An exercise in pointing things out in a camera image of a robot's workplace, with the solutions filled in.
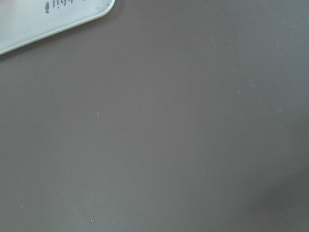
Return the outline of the cream plastic tray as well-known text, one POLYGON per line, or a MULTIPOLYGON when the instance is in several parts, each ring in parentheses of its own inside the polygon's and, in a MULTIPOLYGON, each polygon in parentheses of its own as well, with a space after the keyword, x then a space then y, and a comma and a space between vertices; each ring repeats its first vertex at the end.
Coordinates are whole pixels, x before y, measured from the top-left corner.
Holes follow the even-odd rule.
POLYGON ((106 15, 114 0, 2 0, 0 53, 106 15))

